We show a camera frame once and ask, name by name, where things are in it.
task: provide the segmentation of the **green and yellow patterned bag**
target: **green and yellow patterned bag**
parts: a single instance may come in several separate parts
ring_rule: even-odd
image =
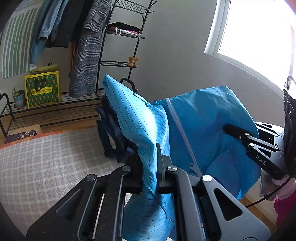
[[[28,107],[60,102],[59,72],[25,76]]]

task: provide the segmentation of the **magenta garment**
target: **magenta garment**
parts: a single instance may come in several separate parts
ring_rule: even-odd
[[[278,199],[274,201],[274,209],[276,213],[278,214],[278,217],[276,219],[276,225],[279,227],[287,217],[290,209],[296,205],[296,190],[294,193],[285,199]]]

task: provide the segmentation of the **teddy bear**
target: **teddy bear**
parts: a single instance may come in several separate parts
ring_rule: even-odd
[[[128,61],[128,66],[129,67],[136,67],[137,66],[137,62],[139,61],[138,58],[129,57],[128,59],[129,59],[129,61]]]

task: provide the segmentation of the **flower pot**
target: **flower pot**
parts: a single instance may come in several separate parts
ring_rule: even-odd
[[[15,108],[21,108],[25,105],[25,91],[19,90],[19,96],[13,97],[13,100],[15,102]]]

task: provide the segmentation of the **silver bolt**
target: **silver bolt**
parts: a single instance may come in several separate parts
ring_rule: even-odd
[[[129,172],[131,170],[131,167],[130,166],[123,166],[121,168],[124,172]]]
[[[211,180],[213,180],[213,178],[210,175],[204,175],[204,176],[202,176],[202,179],[205,182],[210,182]]]
[[[86,176],[86,179],[89,181],[89,182],[92,182],[93,180],[96,179],[96,175],[95,174],[89,174]]]
[[[175,172],[177,171],[177,167],[176,166],[168,166],[168,170],[171,171],[171,172]]]

